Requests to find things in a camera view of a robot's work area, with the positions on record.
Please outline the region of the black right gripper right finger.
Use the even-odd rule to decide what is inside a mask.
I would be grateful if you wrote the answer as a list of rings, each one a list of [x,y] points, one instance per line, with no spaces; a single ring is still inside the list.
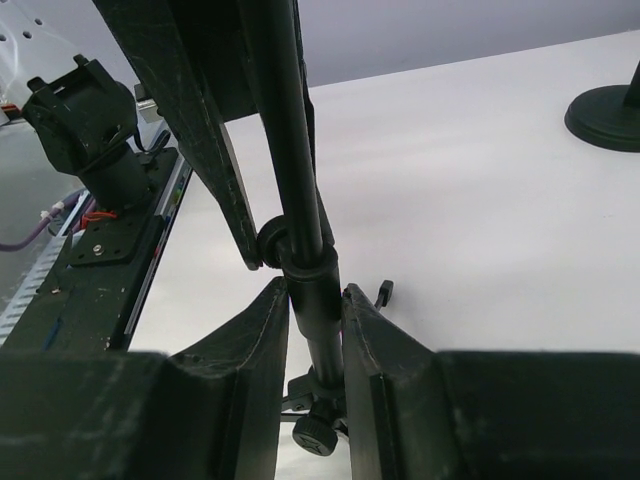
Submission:
[[[635,479],[639,358],[434,352],[356,285],[343,297],[356,479]]]

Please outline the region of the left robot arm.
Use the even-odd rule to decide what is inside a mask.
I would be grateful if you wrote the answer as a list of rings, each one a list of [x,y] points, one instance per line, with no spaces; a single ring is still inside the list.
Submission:
[[[219,204],[245,265],[335,265],[316,183],[315,119],[294,1],[100,1],[97,10],[181,152]],[[20,1],[1,5],[1,98],[47,158],[98,203],[150,194],[132,91]],[[283,215],[257,229],[227,125],[263,123]]]

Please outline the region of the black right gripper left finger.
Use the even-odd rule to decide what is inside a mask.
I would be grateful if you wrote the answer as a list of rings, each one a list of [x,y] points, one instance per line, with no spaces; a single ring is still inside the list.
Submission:
[[[276,277],[173,356],[4,351],[2,477],[273,478],[288,327]]]

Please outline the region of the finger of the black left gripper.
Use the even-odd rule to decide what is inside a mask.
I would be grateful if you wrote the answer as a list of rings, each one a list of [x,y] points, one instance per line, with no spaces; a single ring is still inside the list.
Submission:
[[[180,151],[214,196],[251,271],[262,265],[235,152],[169,1],[97,1],[99,13],[155,100]]]
[[[317,180],[316,170],[316,131],[315,131],[315,108],[309,93],[307,65],[304,57],[303,37],[300,21],[299,3],[294,0],[294,29],[296,36],[296,46],[298,55],[298,64],[300,69],[300,76],[302,82],[303,101],[305,109],[305,118],[307,125],[307,135],[309,141],[309,147],[311,152],[311,163],[314,174],[314,180]],[[327,216],[327,212],[320,194],[319,187],[316,187],[316,197],[319,211],[319,221],[322,233],[322,238],[325,244],[330,246],[335,245],[335,239],[333,231]]]

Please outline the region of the round-base mic stand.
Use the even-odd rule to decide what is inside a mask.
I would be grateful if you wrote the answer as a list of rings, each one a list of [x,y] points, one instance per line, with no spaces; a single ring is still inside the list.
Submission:
[[[606,150],[639,152],[639,67],[629,84],[607,85],[575,97],[564,124],[578,139]]]

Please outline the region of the black tripod shock-mount stand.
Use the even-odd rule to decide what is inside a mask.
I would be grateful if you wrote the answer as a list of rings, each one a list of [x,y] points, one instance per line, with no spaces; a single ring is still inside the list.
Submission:
[[[295,2],[249,1],[242,17],[283,209],[259,244],[283,272],[311,362],[290,381],[281,415],[295,422],[292,438],[305,451],[329,456],[345,435],[356,470],[380,477],[397,456],[388,381],[372,344],[387,324],[379,309],[389,295],[370,301],[357,285],[343,289],[337,251],[323,233]]]

